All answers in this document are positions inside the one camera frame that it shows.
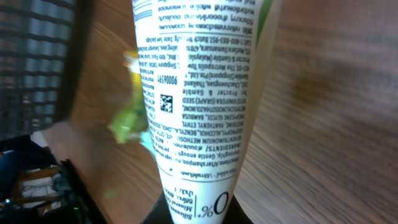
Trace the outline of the white tube gold cap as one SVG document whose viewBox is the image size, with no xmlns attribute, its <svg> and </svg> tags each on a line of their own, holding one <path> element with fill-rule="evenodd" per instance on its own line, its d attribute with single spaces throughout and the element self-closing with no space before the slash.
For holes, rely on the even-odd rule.
<svg viewBox="0 0 398 224">
<path fill-rule="evenodd" d="M 222 223 L 248 150 L 280 1 L 137 0 L 139 68 L 172 223 Z"/>
</svg>

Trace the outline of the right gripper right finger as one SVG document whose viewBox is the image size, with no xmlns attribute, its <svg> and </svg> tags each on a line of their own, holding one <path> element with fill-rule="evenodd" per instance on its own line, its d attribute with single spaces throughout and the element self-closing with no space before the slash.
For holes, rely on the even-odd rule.
<svg viewBox="0 0 398 224">
<path fill-rule="evenodd" d="M 234 195 L 229 204 L 223 224 L 253 224 Z"/>
</svg>

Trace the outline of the teal wet wipes pack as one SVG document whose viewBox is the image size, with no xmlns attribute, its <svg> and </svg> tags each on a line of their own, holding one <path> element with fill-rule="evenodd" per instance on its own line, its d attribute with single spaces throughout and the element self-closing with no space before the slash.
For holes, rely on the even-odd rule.
<svg viewBox="0 0 398 224">
<path fill-rule="evenodd" d="M 146 148 L 150 152 L 153 159 L 156 160 L 156 158 L 155 158 L 156 151 L 153 147 L 150 131 L 146 130 L 146 131 L 141 132 L 140 136 L 139 136 L 139 142 L 144 148 Z"/>
</svg>

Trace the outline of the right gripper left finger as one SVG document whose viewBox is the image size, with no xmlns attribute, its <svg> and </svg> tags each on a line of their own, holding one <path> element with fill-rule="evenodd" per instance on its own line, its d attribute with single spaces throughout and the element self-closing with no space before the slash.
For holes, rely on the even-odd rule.
<svg viewBox="0 0 398 224">
<path fill-rule="evenodd" d="M 160 194 L 149 214 L 140 222 L 140 224 L 172 224 L 172 217 L 169 212 L 164 192 Z"/>
</svg>

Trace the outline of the green juice carton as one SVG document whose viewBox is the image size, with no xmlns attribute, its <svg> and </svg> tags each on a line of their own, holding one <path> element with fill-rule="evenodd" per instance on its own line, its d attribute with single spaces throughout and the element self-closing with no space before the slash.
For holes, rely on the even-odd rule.
<svg viewBox="0 0 398 224">
<path fill-rule="evenodd" d="M 108 124 L 108 129 L 120 144 L 130 140 L 138 141 L 148 128 L 138 51 L 126 51 L 123 65 L 129 71 L 131 97 Z"/>
</svg>

